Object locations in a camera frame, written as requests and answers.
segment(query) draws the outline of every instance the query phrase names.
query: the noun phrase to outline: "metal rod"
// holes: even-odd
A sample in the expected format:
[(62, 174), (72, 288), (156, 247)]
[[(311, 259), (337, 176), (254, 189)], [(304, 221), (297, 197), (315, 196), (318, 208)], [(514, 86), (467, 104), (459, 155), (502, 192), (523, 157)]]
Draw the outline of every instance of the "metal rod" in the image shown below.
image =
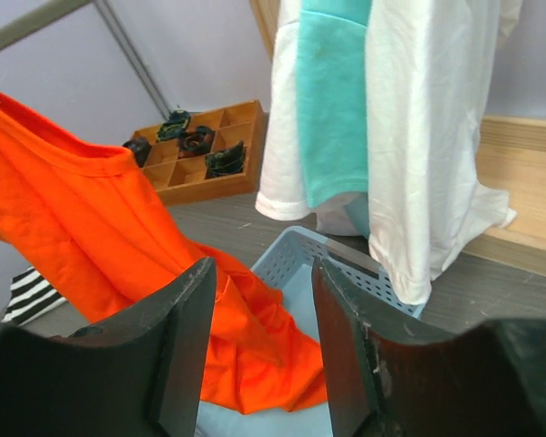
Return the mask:
[(142, 85), (146, 89), (147, 93), (156, 104), (157, 109), (165, 118), (168, 118), (171, 112), (170, 105), (164, 98), (164, 95), (157, 85), (156, 80), (150, 74), (142, 58), (137, 52), (131, 38), (126, 32), (126, 29), (117, 18), (116, 12), (107, 2), (107, 0), (95, 0), (93, 4), (106, 22), (109, 31), (112, 33), (117, 43), (123, 50), (127, 60), (136, 71), (139, 80), (142, 82)]
[(89, 3), (91, 0), (50, 0), (0, 28), (0, 51)]

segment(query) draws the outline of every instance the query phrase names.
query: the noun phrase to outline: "orange cloth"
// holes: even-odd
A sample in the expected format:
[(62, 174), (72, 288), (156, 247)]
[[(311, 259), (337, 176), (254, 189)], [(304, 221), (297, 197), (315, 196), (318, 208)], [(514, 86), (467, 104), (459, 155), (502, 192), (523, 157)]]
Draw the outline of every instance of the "orange cloth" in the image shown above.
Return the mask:
[(0, 93), (0, 239), (91, 322), (217, 261), (201, 399), (243, 413), (327, 399), (319, 345), (240, 262), (188, 240), (122, 147), (91, 145)]

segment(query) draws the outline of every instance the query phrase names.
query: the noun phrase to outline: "gray floor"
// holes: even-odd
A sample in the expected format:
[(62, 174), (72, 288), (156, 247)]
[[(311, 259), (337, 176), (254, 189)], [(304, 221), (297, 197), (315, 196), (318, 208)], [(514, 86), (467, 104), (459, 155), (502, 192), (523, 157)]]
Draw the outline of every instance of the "gray floor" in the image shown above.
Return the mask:
[[(253, 208), (255, 195), (223, 198), (171, 208), (176, 223), (191, 239), (223, 249), (248, 266), (287, 226), (315, 227), (313, 218), (282, 223)], [(364, 239), (338, 239), (368, 252)], [(546, 318), (546, 278), (500, 264), (461, 255), (433, 284), (422, 319), (452, 331), (493, 317)], [(28, 325), (41, 335), (68, 335), (86, 325), (70, 305)]]

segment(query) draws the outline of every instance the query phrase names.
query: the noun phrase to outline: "white cloth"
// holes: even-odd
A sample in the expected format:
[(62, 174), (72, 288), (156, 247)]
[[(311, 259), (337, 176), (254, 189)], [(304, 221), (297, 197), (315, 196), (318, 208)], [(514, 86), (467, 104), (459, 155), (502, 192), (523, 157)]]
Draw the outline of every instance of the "white cloth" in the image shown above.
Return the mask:
[(369, 248), (404, 303), (426, 302), (430, 281), (471, 239), (515, 217), (509, 194), (483, 187), (475, 168), (501, 11), (509, 10), (505, 0), (373, 3)]
[(271, 109), (255, 208), (280, 221), (318, 214), (318, 232), (359, 235), (343, 206), (352, 199), (336, 196), (319, 208), (308, 207), (299, 155), (296, 61), (301, 0), (281, 0), (271, 73)]

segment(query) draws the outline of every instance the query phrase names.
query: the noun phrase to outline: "plastic basket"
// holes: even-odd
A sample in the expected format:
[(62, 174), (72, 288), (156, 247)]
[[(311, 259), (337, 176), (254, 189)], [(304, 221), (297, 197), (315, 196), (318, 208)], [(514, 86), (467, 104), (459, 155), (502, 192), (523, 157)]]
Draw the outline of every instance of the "plastic basket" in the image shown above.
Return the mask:
[[(319, 340), (311, 288), (315, 257), (331, 259), (356, 285), (395, 308), (418, 318), (424, 305), (400, 302), (382, 267), (371, 257), (302, 227), (291, 227), (275, 240), (253, 266), (269, 286), (283, 290), (284, 305), (299, 328)], [(270, 410), (244, 416), (200, 403), (199, 426), (208, 437), (332, 437), (327, 404), (303, 412)]]

